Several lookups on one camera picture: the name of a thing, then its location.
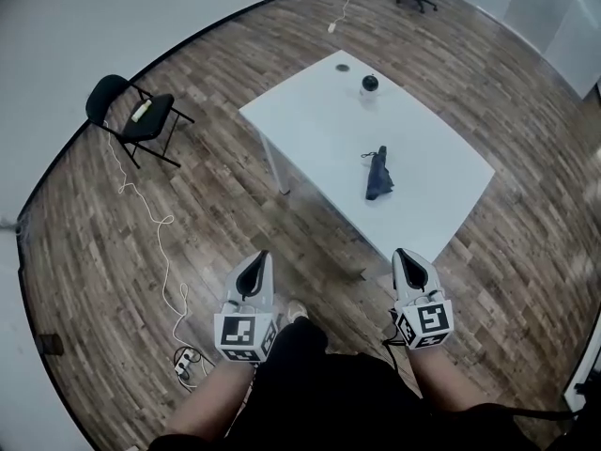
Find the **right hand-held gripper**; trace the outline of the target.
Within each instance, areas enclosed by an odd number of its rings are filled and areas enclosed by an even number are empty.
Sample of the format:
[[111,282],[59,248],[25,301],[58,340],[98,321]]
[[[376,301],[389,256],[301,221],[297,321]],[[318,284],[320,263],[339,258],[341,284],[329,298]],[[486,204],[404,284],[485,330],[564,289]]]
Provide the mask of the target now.
[[413,251],[397,248],[393,253],[393,280],[399,300],[414,289],[429,292],[412,302],[394,304],[395,326],[405,346],[420,350],[441,345],[455,324],[452,302],[439,290],[439,275],[433,264]]

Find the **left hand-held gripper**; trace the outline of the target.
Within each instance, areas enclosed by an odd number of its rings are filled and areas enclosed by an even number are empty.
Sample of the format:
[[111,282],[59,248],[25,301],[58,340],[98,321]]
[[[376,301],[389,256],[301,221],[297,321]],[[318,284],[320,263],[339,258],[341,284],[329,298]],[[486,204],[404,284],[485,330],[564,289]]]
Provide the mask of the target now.
[[217,351],[231,362],[266,362],[278,334],[270,252],[244,259],[228,274],[225,288],[222,310],[214,315]]

